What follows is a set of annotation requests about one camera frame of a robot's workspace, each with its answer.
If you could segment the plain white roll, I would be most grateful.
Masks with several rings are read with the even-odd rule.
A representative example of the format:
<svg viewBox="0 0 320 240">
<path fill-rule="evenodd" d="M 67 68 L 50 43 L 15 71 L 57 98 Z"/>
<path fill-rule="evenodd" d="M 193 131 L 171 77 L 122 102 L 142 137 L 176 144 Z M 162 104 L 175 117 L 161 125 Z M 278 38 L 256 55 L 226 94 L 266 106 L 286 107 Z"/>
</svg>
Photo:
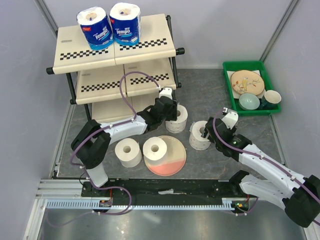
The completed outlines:
<svg viewBox="0 0 320 240">
<path fill-rule="evenodd" d="M 133 168 L 142 160 L 140 145 L 132 138 L 125 138 L 115 146 L 115 155 L 125 168 Z"/>
<path fill-rule="evenodd" d="M 162 165 L 168 157 L 168 146 L 160 137 L 151 137 L 142 148 L 143 158 L 150 166 Z"/>
</svg>

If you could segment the white roll with pink core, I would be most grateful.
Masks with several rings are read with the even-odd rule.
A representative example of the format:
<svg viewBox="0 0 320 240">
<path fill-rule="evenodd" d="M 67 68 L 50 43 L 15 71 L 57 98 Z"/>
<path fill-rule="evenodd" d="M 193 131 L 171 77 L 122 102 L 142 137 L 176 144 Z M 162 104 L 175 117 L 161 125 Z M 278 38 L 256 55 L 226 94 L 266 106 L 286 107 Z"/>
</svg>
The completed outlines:
<svg viewBox="0 0 320 240">
<path fill-rule="evenodd" d="M 194 122 L 189 129 L 189 144 L 195 150 L 204 151 L 211 145 L 211 142 L 207 138 L 202 137 L 202 134 L 205 132 L 206 123 L 207 121 L 205 120 Z"/>
</svg>

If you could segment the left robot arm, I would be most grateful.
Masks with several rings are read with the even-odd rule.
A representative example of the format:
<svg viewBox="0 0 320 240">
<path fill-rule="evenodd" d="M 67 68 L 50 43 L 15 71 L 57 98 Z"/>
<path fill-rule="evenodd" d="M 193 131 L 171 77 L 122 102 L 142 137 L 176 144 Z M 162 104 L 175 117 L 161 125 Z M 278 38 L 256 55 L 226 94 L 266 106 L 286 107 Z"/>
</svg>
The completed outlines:
<svg viewBox="0 0 320 240">
<path fill-rule="evenodd" d="M 79 166 L 89 177 L 92 191 L 99 197 L 106 196 L 110 191 L 108 176 L 103 167 L 103 160 L 109 145 L 125 138 L 143 135 L 156 130 L 164 121 L 177 120 L 178 102 L 166 96 L 157 97 L 155 104 L 136 113 L 134 118 L 123 121 L 98 123 L 87 121 L 71 143 L 71 158 L 80 160 Z"/>
</svg>

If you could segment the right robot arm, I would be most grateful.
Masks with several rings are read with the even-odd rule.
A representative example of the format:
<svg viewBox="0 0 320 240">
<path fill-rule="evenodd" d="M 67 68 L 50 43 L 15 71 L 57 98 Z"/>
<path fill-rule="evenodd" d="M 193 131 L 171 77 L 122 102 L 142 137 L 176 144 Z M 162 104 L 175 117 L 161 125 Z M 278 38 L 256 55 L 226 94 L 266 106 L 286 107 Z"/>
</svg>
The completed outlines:
<svg viewBox="0 0 320 240">
<path fill-rule="evenodd" d="M 210 117 L 204 127 L 204 137 L 215 144 L 224 156 L 253 169 L 264 180 L 241 171 L 229 184 L 235 197 L 254 195 L 283 209 L 297 225 L 307 228 L 318 224 L 320 214 L 320 179 L 306 177 L 280 164 L 261 151 L 251 140 L 236 134 L 236 121 L 227 125 L 227 117 Z"/>
</svg>

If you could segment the blue paper towel roll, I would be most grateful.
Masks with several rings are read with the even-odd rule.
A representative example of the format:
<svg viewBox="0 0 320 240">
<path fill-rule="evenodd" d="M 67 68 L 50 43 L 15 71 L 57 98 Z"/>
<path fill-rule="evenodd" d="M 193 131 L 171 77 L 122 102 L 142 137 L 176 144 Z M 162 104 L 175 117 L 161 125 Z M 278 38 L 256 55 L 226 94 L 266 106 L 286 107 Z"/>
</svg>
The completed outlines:
<svg viewBox="0 0 320 240">
<path fill-rule="evenodd" d="M 116 3 L 110 10 L 109 19 L 115 41 L 122 46 L 134 46 L 141 38 L 141 9 L 126 2 Z"/>
</svg>

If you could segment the white roll with dotted print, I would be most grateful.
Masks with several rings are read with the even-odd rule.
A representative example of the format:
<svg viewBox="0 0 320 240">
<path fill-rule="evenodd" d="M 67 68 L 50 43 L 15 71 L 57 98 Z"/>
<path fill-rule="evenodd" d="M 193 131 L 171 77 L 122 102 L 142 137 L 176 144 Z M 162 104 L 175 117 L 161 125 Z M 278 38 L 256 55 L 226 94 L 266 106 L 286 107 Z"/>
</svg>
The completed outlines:
<svg viewBox="0 0 320 240">
<path fill-rule="evenodd" d="M 173 134 L 177 134 L 182 132 L 187 124 L 187 119 L 188 119 L 188 111 L 187 109 L 181 105 L 178 104 L 177 105 L 177 120 L 176 121 L 166 121 L 165 122 L 165 126 L 166 129 L 173 133 Z"/>
</svg>

